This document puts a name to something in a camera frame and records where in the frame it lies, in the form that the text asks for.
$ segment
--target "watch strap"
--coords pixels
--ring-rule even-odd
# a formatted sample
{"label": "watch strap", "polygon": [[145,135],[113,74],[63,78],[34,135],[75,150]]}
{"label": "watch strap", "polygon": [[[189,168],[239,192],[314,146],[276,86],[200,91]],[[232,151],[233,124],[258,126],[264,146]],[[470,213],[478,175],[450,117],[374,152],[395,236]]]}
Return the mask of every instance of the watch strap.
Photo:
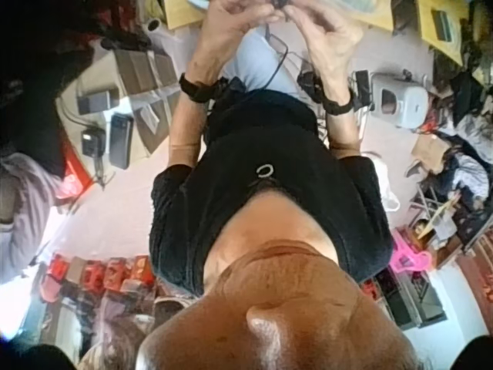
{"label": "watch strap", "polygon": [[325,112],[330,116],[339,116],[341,114],[348,113],[350,110],[353,109],[354,92],[352,89],[349,89],[349,94],[349,102],[347,102],[347,104],[344,104],[343,106],[340,106],[338,103],[327,99],[324,94],[322,96],[322,106],[324,107]]}
{"label": "watch strap", "polygon": [[207,103],[211,99],[216,99],[227,84],[227,79],[218,79],[213,85],[196,85],[185,78],[185,73],[179,78],[179,87],[188,95],[190,100],[195,103]]}

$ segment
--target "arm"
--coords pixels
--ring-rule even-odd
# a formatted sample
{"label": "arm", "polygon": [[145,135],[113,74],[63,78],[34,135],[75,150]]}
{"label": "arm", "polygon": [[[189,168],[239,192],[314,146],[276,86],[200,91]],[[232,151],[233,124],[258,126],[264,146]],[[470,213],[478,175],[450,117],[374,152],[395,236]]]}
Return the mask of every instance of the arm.
{"label": "arm", "polygon": [[[363,37],[361,28],[336,9],[314,0],[291,0],[284,11],[297,25],[307,43],[311,61],[324,85],[325,96],[340,106],[350,99],[347,64]],[[360,155],[356,117],[351,110],[326,117],[330,151],[336,158]]]}
{"label": "arm", "polygon": [[[282,18],[283,13],[267,0],[212,0],[185,78],[195,85],[211,86],[251,28]],[[180,95],[169,132],[168,167],[196,165],[206,118],[207,104]]]}

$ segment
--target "cardboard box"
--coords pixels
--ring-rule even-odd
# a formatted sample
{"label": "cardboard box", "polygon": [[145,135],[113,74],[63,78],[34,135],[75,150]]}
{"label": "cardboard box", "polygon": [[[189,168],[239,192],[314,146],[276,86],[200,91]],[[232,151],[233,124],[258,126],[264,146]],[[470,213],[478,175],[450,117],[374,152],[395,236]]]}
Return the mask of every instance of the cardboard box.
{"label": "cardboard box", "polygon": [[[76,99],[91,93],[119,90],[120,104],[110,111],[80,116]],[[60,120],[79,159],[94,176],[93,159],[82,155],[81,133],[87,126],[106,130],[105,169],[120,171],[109,163],[109,119],[113,113],[134,117],[130,163],[147,158],[169,134],[171,117],[179,94],[173,62],[153,52],[115,50],[107,52],[73,81],[56,101]]]}
{"label": "cardboard box", "polygon": [[442,159],[450,145],[435,135],[420,135],[411,155],[420,160],[423,167],[433,173],[443,170]]}

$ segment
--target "black phone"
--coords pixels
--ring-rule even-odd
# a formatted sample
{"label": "black phone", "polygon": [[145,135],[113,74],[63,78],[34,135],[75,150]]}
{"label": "black phone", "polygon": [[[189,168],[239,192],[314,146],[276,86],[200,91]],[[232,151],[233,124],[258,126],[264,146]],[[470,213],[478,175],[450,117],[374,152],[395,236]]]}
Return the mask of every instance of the black phone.
{"label": "black phone", "polygon": [[113,166],[124,170],[129,168],[132,131],[132,117],[113,114],[109,128],[109,162]]}

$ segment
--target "electronic device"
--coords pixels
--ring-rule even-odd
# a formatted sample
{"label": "electronic device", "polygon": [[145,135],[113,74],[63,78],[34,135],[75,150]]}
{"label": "electronic device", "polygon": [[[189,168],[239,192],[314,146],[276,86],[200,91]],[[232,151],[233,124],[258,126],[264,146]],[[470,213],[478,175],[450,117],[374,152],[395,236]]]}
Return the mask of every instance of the electronic device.
{"label": "electronic device", "polygon": [[82,154],[101,158],[106,149],[106,132],[99,127],[91,127],[81,132]]}
{"label": "electronic device", "polygon": [[110,89],[77,97],[79,115],[104,112],[119,105],[118,89]]}
{"label": "electronic device", "polygon": [[357,87],[357,98],[361,106],[370,106],[372,103],[370,92],[370,75],[366,69],[354,73]]}
{"label": "electronic device", "polygon": [[126,170],[130,165],[130,144],[132,143],[133,118],[115,113],[109,129],[109,162]]}
{"label": "electronic device", "polygon": [[437,39],[440,41],[451,42],[452,33],[450,30],[450,23],[448,21],[447,13],[443,10],[431,10],[431,16],[433,17],[434,29],[437,33]]}

